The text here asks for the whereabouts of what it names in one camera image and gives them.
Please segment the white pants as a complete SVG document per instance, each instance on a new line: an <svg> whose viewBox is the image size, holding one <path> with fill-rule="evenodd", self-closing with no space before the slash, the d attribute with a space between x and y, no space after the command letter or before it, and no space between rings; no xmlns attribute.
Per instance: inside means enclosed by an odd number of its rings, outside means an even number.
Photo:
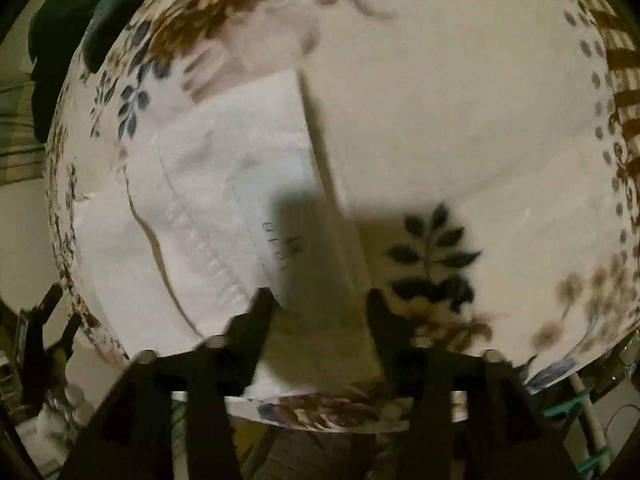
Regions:
<svg viewBox="0 0 640 480"><path fill-rule="evenodd" d="M190 350L266 288L280 308L250 396L378 376L292 70L142 136L78 216L81 271L127 353Z"/></svg>

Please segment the floral bed sheet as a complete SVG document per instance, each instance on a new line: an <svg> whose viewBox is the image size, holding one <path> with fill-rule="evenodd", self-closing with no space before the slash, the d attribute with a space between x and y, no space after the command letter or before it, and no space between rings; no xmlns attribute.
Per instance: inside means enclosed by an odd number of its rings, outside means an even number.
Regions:
<svg viewBox="0 0 640 480"><path fill-rule="evenodd" d="M364 327L376 288L414 336L498 351L536 393L638 326L639 47L613 0L144 0L96 73L74 53L47 145L55 260L107 362L137 353L81 271L78 206L142 136L285 70ZM405 429L410 401L369 340L375 378L271 398L250 385L232 413Z"/></svg>

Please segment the folded dark green garment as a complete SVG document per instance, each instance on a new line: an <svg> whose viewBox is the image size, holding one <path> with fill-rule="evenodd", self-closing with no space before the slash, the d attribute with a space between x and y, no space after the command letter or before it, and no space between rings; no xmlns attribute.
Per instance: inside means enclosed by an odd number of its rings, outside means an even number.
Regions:
<svg viewBox="0 0 640 480"><path fill-rule="evenodd" d="M144 0L46 0L29 26L34 63L32 119L35 137L47 141L58 95L72 57L82 51L91 73L103 64L119 34Z"/></svg>

